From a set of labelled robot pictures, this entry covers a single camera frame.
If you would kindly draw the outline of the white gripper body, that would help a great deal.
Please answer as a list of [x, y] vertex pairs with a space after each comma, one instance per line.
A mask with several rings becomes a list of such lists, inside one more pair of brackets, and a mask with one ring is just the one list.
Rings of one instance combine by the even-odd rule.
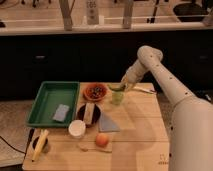
[[121, 79], [121, 85], [126, 90], [131, 90], [138, 82], [142, 80], [144, 76], [144, 70], [138, 67], [129, 67]]

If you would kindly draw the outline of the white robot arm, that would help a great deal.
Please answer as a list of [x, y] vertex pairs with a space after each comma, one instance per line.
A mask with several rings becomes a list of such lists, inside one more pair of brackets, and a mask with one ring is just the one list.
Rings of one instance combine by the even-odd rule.
[[197, 97], [162, 63], [163, 53], [141, 46], [121, 83], [132, 89], [150, 71], [172, 110], [169, 171], [213, 171], [213, 104]]

